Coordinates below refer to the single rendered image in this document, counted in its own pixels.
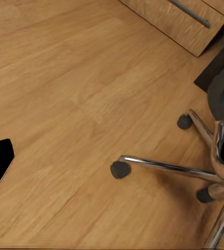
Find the swivel chair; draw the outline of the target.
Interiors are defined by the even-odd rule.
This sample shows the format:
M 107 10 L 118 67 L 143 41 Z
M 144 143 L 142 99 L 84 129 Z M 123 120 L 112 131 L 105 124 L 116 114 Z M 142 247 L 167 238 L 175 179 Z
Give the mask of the swivel chair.
M 224 69 L 211 81 L 207 90 L 209 108 L 214 116 L 214 133 L 212 134 L 198 115 L 188 109 L 180 116 L 178 126 L 188 129 L 194 123 L 200 131 L 206 144 L 210 148 L 211 165 L 215 172 L 187 168 L 178 165 L 166 164 L 164 162 L 138 158 L 134 156 L 121 155 L 111 166 L 110 170 L 116 179 L 126 177 L 129 174 L 127 163 L 138 166 L 153 168 L 165 172 L 171 172 L 188 177 L 212 181 L 205 189 L 197 192 L 197 199 L 201 203 L 219 201 L 224 199 L 224 162 L 220 157 L 224 141 Z M 216 250 L 216 247 L 224 234 L 224 205 L 214 223 L 212 230 L 202 250 Z

